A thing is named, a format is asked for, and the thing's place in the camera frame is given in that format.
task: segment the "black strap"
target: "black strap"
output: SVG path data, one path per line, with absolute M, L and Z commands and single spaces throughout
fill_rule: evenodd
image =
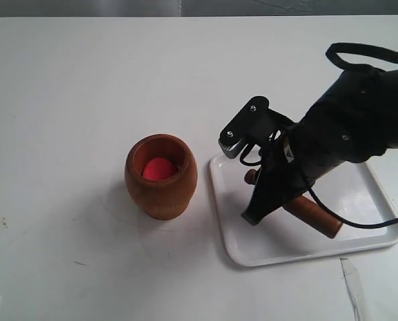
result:
M 366 56 L 398 64 L 398 52 L 393 50 L 363 43 L 333 43 L 326 51 L 326 57 L 340 69 L 352 72 L 366 72 L 370 75 L 375 75 L 377 69 L 368 64 L 351 64 L 343 60 L 338 54 Z

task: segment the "wooden pot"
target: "wooden pot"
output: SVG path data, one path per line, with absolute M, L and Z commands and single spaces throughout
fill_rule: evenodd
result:
M 179 170 L 163 181 L 142 177 L 145 165 L 153 158 L 164 157 Z M 197 165 L 190 148 L 168 134 L 148 136 L 130 150 L 124 179 L 133 201 L 155 219 L 173 219 L 187 208 L 197 185 Z

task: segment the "white table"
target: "white table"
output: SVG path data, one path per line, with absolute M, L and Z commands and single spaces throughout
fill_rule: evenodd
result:
M 398 16 L 0 19 L 0 321 L 353 320 L 337 257 L 231 262 L 207 171 L 252 96 L 299 120 L 340 73 L 338 41 L 398 50 Z M 158 132 L 199 169 L 165 223 L 123 182 Z M 371 164 L 398 210 L 398 150 Z M 398 245 L 349 258 L 373 319 L 398 320 Z

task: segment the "red ball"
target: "red ball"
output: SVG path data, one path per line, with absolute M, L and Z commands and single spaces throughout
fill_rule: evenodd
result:
M 178 168 L 171 161 L 163 157 L 156 157 L 146 164 L 142 177 L 152 181 L 162 181 L 171 178 L 177 172 Z

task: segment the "white tray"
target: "white tray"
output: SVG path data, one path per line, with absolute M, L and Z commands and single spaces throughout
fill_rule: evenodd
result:
M 298 261 L 398 243 L 398 224 L 382 229 L 343 225 L 335 239 L 328 239 L 283 209 L 253 227 L 240 216 L 252 195 L 253 186 L 243 181 L 250 168 L 222 153 L 213 157 L 210 168 L 225 246 L 232 260 L 240 265 Z M 342 164 L 318 180 L 314 190 L 326 205 L 351 221 L 378 223 L 396 217 L 366 164 Z

